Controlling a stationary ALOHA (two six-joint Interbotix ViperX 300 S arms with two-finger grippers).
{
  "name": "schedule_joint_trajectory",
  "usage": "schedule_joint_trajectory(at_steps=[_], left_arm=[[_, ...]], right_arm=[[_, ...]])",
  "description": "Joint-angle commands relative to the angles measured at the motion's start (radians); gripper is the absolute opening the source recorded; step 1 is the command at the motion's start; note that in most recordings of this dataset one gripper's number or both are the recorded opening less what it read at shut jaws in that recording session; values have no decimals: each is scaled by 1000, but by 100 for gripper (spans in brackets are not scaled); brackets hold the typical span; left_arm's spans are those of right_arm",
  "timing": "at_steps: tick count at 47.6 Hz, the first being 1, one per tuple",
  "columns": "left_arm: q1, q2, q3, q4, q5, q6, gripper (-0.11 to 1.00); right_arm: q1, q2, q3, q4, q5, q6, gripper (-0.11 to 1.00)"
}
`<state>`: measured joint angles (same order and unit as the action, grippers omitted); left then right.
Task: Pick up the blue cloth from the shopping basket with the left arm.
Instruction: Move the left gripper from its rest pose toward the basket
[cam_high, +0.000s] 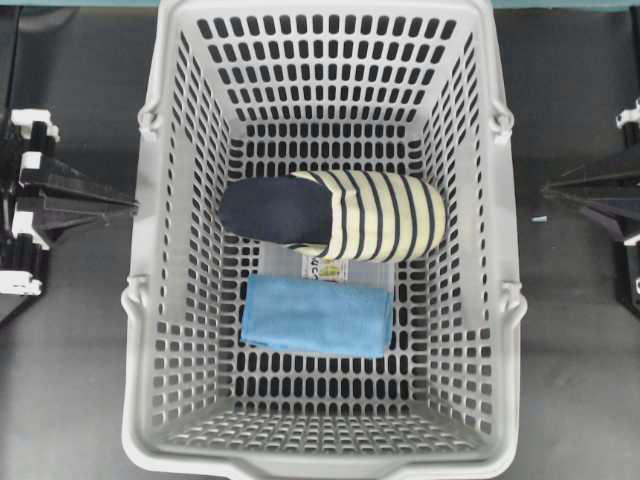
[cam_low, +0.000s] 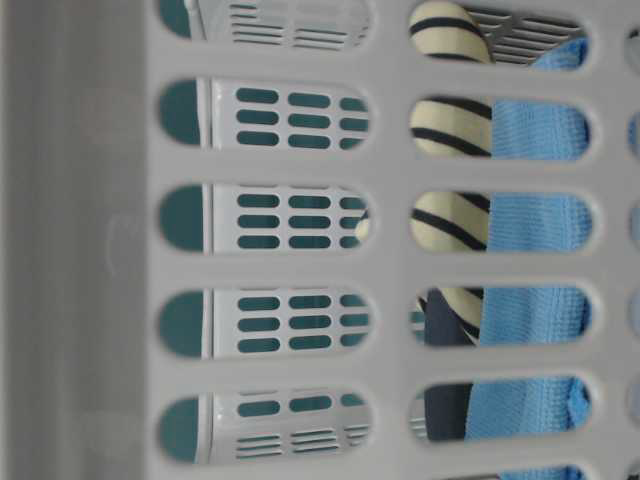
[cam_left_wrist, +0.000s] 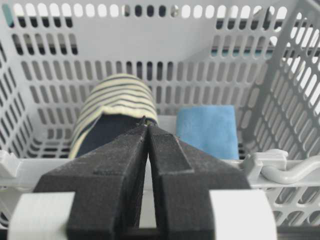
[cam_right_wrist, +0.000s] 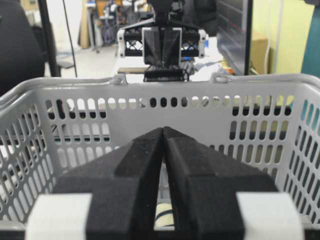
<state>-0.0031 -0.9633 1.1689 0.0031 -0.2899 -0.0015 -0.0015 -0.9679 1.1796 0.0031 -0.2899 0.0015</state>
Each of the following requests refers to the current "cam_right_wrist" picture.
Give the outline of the opposite right gripper black finger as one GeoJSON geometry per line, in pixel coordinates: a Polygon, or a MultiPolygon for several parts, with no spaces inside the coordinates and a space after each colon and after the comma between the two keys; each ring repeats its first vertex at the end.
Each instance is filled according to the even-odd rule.
{"type": "Polygon", "coordinates": [[[165,66],[177,66],[181,58],[182,29],[166,28],[163,39],[163,63],[165,66]]]}
{"type": "Polygon", "coordinates": [[[163,66],[163,50],[161,46],[161,31],[159,27],[143,27],[143,61],[146,65],[163,66]]]}

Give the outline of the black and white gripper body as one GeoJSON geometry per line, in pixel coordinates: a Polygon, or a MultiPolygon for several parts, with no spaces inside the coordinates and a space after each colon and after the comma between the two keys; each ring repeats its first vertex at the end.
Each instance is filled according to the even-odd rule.
{"type": "Polygon", "coordinates": [[[147,65],[143,71],[144,82],[187,82],[190,73],[181,66],[184,58],[204,58],[207,33],[197,26],[184,24],[174,19],[146,19],[122,27],[117,32],[118,54],[121,58],[142,57],[142,28],[159,27],[161,35],[162,60],[164,61],[164,33],[168,28],[181,28],[180,62],[178,65],[147,65]]]}

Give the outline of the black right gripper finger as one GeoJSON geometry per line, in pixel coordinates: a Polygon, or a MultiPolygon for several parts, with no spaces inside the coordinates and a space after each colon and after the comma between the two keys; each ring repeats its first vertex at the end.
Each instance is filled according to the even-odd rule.
{"type": "Polygon", "coordinates": [[[154,230],[162,128],[61,175],[28,218],[28,240],[131,240],[154,230]]]}
{"type": "Polygon", "coordinates": [[[273,179],[194,138],[163,129],[175,230],[181,240],[303,240],[291,197],[273,179]]]}

